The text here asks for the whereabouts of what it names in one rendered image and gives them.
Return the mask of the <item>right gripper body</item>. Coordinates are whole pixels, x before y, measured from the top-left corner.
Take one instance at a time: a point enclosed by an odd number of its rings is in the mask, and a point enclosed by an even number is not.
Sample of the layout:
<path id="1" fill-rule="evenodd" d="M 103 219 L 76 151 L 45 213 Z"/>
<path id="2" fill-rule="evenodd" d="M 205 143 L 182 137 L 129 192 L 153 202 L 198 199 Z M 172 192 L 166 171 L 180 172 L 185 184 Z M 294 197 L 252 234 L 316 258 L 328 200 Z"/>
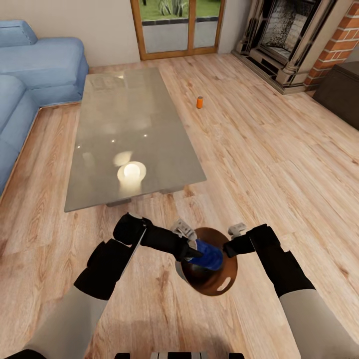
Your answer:
<path id="1" fill-rule="evenodd" d="M 231 240 L 230 242 L 226 242 L 223 244 L 223 250 L 227 253 L 229 258 L 232 258 L 238 254 L 247 254 L 249 251 L 246 251 L 242 247 L 242 239 L 243 235 L 240 237 L 236 237 L 235 239 Z"/>

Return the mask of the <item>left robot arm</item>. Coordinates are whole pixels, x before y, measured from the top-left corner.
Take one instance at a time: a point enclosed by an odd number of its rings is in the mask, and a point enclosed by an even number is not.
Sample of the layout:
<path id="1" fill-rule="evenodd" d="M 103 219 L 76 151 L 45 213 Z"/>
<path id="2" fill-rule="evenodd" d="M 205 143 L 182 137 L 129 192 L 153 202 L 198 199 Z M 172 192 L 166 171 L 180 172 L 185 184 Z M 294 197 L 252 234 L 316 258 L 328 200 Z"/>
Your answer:
<path id="1" fill-rule="evenodd" d="M 4 359 L 84 359 L 115 284 L 139 245 L 173 254 L 179 262 L 203 257 L 189 246 L 186 239 L 195 241 L 197 235 L 182 219 L 166 230 L 127 212 L 115 226 L 113 237 L 95 248 L 85 270 L 34 337 Z"/>

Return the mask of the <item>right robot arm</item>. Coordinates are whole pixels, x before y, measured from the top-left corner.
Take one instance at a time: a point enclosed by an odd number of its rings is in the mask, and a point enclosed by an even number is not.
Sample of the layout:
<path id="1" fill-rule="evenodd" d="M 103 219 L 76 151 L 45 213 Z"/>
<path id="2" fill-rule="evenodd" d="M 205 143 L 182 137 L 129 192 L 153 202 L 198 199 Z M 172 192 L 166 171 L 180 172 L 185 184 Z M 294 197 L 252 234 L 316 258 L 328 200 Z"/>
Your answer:
<path id="1" fill-rule="evenodd" d="M 284 252 L 271 226 L 260 225 L 246 232 L 245 223 L 229 227 L 230 242 L 223 244 L 229 258 L 256 252 L 293 333 L 302 359 L 359 359 L 359 345 L 346 331 L 295 255 Z"/>

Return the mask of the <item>trash can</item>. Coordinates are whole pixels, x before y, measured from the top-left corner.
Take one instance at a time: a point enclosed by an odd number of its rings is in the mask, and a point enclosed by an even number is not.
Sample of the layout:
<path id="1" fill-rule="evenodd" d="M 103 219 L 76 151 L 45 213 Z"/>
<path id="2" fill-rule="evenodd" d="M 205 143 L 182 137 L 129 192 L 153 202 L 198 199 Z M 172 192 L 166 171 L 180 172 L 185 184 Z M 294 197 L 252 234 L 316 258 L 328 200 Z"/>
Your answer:
<path id="1" fill-rule="evenodd" d="M 223 250 L 223 244 L 230 242 L 230 240 L 219 230 L 210 227 L 200 227 L 194 230 L 197 235 L 197 239 L 206 242 L 209 245 L 218 247 L 223 254 L 222 266 L 217 271 L 204 269 L 201 276 L 190 278 L 184 273 L 185 267 L 188 265 L 188 261 L 183 262 L 175 261 L 175 267 L 178 275 L 184 279 L 194 290 L 200 294 L 208 297 L 222 296 L 228 292 L 235 283 L 238 275 L 238 259 L 237 256 L 229 258 L 227 253 Z M 218 289 L 224 284 L 226 279 L 230 277 L 230 282 L 221 291 Z"/>

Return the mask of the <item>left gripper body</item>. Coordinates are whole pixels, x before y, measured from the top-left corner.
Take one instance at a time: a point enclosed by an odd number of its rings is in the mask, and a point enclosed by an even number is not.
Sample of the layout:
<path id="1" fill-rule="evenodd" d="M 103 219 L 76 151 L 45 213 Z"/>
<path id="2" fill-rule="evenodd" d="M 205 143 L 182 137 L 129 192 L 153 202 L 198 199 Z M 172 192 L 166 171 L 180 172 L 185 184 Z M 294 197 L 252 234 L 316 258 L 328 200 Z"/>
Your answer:
<path id="1" fill-rule="evenodd" d="M 171 228 L 169 230 L 161 228 L 161 240 L 156 250 L 173 254 L 175 259 L 183 262 L 185 255 L 189 249 L 189 244 L 182 234 L 173 234 Z"/>

